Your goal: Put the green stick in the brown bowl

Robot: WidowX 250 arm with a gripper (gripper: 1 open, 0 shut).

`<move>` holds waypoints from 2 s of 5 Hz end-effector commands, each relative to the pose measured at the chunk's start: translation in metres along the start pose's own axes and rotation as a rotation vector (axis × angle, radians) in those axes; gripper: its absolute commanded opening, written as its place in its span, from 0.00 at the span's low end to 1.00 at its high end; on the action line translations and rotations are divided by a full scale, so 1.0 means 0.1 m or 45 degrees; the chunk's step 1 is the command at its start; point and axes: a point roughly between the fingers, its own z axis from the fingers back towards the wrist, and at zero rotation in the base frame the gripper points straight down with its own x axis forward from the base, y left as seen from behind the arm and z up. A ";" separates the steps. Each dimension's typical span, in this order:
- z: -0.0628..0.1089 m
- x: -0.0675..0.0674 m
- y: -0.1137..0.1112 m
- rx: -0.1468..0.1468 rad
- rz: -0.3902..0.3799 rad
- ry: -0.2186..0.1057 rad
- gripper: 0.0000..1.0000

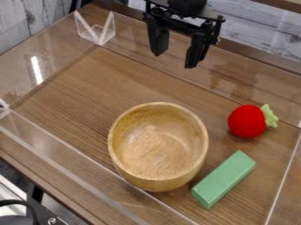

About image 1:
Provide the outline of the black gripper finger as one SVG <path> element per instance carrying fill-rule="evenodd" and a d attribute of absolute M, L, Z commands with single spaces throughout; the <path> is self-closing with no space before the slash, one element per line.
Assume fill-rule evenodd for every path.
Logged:
<path fill-rule="evenodd" d="M 187 53 L 185 68 L 193 69 L 207 57 L 211 46 L 211 37 L 205 33 L 195 33 Z"/>
<path fill-rule="evenodd" d="M 170 31 L 156 18 L 148 19 L 150 50 L 156 56 L 162 55 L 169 49 Z"/>

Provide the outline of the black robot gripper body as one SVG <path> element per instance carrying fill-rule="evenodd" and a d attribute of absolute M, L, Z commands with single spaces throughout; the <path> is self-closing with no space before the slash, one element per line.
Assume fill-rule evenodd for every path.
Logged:
<path fill-rule="evenodd" d="M 145 3 L 144 20 L 153 36 L 173 30 L 189 36 L 204 33 L 211 44 L 219 42 L 227 18 L 209 8 L 208 0 L 145 0 Z"/>

